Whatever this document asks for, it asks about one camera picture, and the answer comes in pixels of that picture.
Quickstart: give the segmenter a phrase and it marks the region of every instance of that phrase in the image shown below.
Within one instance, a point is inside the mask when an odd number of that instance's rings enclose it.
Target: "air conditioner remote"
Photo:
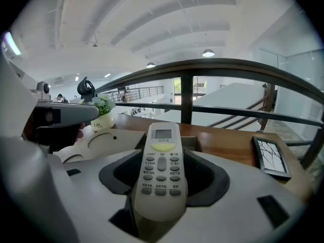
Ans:
[[[185,213],[186,182],[176,123],[153,123],[148,130],[135,210],[153,221],[170,221]]]

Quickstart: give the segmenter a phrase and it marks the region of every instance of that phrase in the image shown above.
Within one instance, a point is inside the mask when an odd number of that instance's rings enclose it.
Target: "remote button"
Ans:
[[[179,176],[171,176],[170,179],[172,181],[179,181],[180,180],[180,177]]]
[[[151,175],[144,175],[143,178],[145,180],[151,180],[153,177]]]
[[[164,181],[166,179],[166,177],[165,176],[157,176],[156,179],[158,181]]]
[[[143,194],[151,194],[152,189],[151,188],[142,188],[142,193]]]
[[[170,169],[172,171],[178,171],[180,169],[180,167],[178,167],[178,166],[172,166],[172,167],[170,167]]]
[[[180,195],[181,191],[180,190],[170,190],[170,195]]]
[[[170,151],[171,149],[173,149],[176,146],[175,143],[169,143],[169,144],[151,144],[151,148],[159,151],[159,152],[167,152]]]
[[[176,156],[172,156],[172,157],[170,157],[170,160],[171,160],[171,161],[178,161],[178,160],[179,160],[179,158],[178,158],[178,157],[176,157]]]
[[[165,189],[155,189],[156,195],[166,195],[167,191]]]
[[[146,170],[152,170],[153,169],[153,166],[145,166],[145,169]]]
[[[167,168],[167,159],[164,156],[160,156],[157,161],[157,169],[164,171]]]

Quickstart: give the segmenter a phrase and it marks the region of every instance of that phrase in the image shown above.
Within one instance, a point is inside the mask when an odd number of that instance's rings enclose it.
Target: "ceiling beam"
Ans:
[[[144,26],[145,24],[153,21],[161,16],[187,9],[192,7],[199,6],[213,6],[213,5],[228,5],[236,6],[236,0],[199,0],[199,5],[193,3],[192,0],[180,0],[182,6],[179,5],[177,0],[174,0],[172,3],[164,4],[161,7],[151,10],[151,13],[147,12],[142,17],[138,18],[134,22],[130,23],[128,26],[124,27],[112,40],[113,45],[118,44],[122,39],[131,34],[136,29]]]
[[[166,41],[171,38],[176,38],[182,35],[191,34],[191,33],[199,33],[199,32],[208,32],[208,31],[230,31],[229,23],[210,23],[206,24],[205,26],[192,26],[192,32],[189,28],[180,27],[172,32],[164,32],[159,33],[154,37],[146,40],[143,43],[137,44],[131,48],[133,53],[138,52],[144,48],[153,46],[154,44]]]
[[[87,44],[95,31],[98,29],[101,23],[109,21],[110,17],[119,9],[119,7],[124,4],[127,0],[108,0],[107,3],[104,3],[102,8],[99,10],[101,13],[95,22],[91,25],[91,27],[87,30],[85,36],[83,37],[83,41]]]
[[[57,9],[55,10],[54,21],[54,35],[55,35],[55,48],[61,48],[61,30],[62,19],[66,9],[67,0],[57,0]]]

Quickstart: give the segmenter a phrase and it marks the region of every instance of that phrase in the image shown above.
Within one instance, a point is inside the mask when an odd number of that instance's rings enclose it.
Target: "person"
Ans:
[[[58,103],[68,103],[69,102],[64,96],[62,96],[62,94],[59,94],[56,97],[56,100]]]

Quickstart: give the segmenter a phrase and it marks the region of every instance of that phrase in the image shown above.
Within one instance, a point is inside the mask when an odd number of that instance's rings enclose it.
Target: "ceiling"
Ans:
[[[235,57],[293,0],[31,0],[11,28],[12,61],[37,81],[102,78],[156,65]]]

